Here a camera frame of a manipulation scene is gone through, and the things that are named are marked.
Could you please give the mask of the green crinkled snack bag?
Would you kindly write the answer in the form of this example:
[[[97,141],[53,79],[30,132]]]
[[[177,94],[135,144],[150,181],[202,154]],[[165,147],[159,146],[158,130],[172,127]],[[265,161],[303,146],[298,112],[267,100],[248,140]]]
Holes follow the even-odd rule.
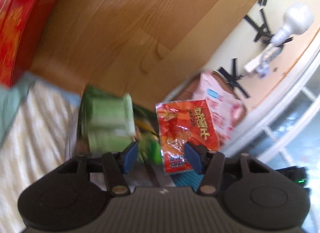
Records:
[[[77,127],[77,139],[80,140],[78,152],[102,154],[91,152],[86,135],[86,107],[88,101],[94,97],[119,98],[98,87],[88,85],[82,94]],[[162,163],[161,148],[159,145],[157,115],[155,112],[133,104],[136,136],[134,141],[138,145],[138,161],[159,165]]]

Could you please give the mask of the light green snack pack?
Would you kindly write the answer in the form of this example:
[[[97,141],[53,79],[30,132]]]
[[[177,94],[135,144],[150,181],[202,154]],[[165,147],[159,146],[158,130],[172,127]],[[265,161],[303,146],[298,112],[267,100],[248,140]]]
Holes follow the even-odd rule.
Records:
[[[86,107],[86,135],[91,152],[121,152],[136,136],[132,99],[94,97]]]

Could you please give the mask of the red orange snack packet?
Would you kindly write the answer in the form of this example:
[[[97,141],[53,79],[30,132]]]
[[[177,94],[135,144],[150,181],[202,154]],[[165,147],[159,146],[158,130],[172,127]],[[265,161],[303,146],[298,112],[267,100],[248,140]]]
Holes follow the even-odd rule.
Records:
[[[164,171],[191,170],[184,153],[187,142],[217,151],[220,143],[206,100],[187,100],[156,105]]]

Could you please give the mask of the teal quilted blanket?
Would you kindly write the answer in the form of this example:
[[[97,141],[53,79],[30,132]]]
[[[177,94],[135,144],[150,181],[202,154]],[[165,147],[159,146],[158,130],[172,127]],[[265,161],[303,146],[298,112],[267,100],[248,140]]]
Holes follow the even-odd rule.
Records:
[[[192,187],[197,191],[203,179],[203,174],[197,174],[194,170],[186,171],[184,173],[177,173],[171,175],[171,179],[177,187]]]

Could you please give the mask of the pink fried dough twist bag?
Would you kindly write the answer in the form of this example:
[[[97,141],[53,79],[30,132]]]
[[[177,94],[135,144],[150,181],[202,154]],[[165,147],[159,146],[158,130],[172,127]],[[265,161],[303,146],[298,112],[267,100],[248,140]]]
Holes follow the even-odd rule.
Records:
[[[246,115],[244,103],[232,91],[231,86],[217,72],[204,71],[200,73],[192,99],[206,100],[219,144],[222,146],[228,143],[234,127]]]

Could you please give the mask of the brown seat cushion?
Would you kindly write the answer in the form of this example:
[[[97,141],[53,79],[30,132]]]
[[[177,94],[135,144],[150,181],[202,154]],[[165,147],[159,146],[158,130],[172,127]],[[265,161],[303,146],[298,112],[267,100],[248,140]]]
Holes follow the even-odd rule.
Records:
[[[225,81],[225,79],[217,72],[217,71],[211,71],[211,76],[217,80],[219,85],[221,85],[222,89],[225,90],[226,92],[230,93],[233,95],[234,98],[240,100],[240,97],[232,91],[231,86]],[[174,96],[174,101],[179,101],[179,100],[191,100],[193,92],[196,90],[199,82],[200,82],[200,75],[197,74],[189,83],[176,95]],[[240,111],[240,116],[238,118],[235,118],[233,121],[233,125],[237,126],[242,120],[245,118],[247,114],[247,108],[244,105],[243,101],[241,101],[242,107]]]

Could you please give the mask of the beige patterned bed sheet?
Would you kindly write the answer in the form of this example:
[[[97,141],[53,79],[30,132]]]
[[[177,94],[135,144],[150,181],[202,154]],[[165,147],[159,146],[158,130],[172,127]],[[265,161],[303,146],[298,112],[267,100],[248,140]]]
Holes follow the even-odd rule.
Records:
[[[25,74],[1,87],[1,232],[21,232],[21,192],[71,155],[81,97]]]

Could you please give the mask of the white power strip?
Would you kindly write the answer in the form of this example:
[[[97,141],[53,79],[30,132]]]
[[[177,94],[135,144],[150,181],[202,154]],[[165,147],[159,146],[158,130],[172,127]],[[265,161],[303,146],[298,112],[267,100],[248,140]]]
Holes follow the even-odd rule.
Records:
[[[275,59],[281,51],[282,48],[268,44],[257,57],[245,64],[245,74],[257,74],[260,79],[265,78],[270,73],[270,62]]]

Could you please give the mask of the wooden headboard panel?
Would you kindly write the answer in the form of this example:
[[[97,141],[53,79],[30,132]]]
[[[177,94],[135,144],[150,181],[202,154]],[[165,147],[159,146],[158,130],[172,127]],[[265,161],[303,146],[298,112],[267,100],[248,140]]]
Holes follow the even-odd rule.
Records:
[[[59,0],[31,72],[92,84],[146,108],[212,57],[257,0]]]

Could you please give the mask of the red cashew biscuit gift box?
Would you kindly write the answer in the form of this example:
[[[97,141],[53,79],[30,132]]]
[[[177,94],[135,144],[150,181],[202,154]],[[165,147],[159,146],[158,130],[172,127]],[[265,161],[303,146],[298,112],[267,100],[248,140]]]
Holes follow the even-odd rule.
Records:
[[[1,0],[1,85],[12,87],[33,61],[57,0]]]

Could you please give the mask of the white window frame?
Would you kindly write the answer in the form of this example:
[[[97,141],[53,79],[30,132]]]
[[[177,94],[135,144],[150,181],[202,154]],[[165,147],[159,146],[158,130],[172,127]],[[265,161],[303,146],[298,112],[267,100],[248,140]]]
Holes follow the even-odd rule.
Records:
[[[318,74],[319,48],[308,49],[271,95],[236,128],[223,153],[231,157],[249,151],[264,163],[278,158],[294,165],[287,147],[319,114],[319,89],[309,88],[319,81]]]

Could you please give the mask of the white wall plug adapter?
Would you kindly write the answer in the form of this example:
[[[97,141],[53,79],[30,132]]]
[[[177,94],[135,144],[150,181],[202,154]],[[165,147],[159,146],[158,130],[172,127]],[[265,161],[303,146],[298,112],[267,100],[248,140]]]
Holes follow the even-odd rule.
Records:
[[[302,35],[314,22],[313,12],[306,6],[292,6],[283,16],[283,26],[271,38],[273,46],[283,44],[291,35]]]

